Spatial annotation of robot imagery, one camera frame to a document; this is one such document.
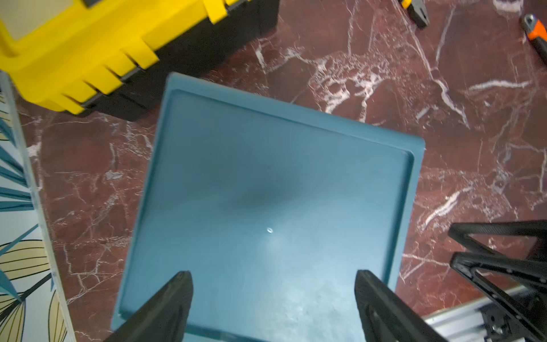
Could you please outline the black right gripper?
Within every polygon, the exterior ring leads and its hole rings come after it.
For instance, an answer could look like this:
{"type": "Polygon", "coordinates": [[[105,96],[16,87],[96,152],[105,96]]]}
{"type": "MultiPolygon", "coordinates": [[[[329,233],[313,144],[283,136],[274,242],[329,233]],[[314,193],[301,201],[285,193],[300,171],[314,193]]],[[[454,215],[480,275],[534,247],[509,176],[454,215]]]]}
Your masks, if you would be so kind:
{"type": "Polygon", "coordinates": [[[470,252],[457,252],[450,266],[493,304],[480,309],[485,341],[546,340],[546,263],[511,259],[473,239],[471,235],[535,237],[546,249],[546,221],[454,223],[448,236],[470,252]],[[509,296],[483,273],[502,274],[536,294],[509,296]]]}

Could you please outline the teal drawer cabinet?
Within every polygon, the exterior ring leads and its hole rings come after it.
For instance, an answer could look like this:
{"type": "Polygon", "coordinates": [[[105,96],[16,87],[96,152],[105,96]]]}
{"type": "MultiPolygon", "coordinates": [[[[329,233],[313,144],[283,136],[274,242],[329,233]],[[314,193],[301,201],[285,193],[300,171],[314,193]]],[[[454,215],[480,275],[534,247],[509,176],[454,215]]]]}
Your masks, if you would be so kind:
{"type": "Polygon", "coordinates": [[[188,341],[363,341],[356,274],[396,287],[424,152],[170,74],[112,328],[188,271],[188,341]]]}

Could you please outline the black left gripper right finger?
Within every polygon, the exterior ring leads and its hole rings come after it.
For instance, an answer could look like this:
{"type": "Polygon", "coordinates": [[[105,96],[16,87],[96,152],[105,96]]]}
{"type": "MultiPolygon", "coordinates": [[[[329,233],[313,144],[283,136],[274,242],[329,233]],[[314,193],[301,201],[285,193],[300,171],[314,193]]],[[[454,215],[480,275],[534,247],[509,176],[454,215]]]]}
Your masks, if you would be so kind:
{"type": "Polygon", "coordinates": [[[444,341],[374,273],[359,270],[354,293],[366,341],[444,341]]]}

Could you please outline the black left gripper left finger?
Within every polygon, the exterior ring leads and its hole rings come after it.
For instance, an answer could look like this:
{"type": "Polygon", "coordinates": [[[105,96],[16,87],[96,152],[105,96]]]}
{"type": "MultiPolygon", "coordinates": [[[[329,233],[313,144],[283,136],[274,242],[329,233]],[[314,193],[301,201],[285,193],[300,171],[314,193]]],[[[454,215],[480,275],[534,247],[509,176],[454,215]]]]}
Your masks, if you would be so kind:
{"type": "Polygon", "coordinates": [[[106,340],[182,341],[193,297],[190,272],[178,272],[106,340]]]}

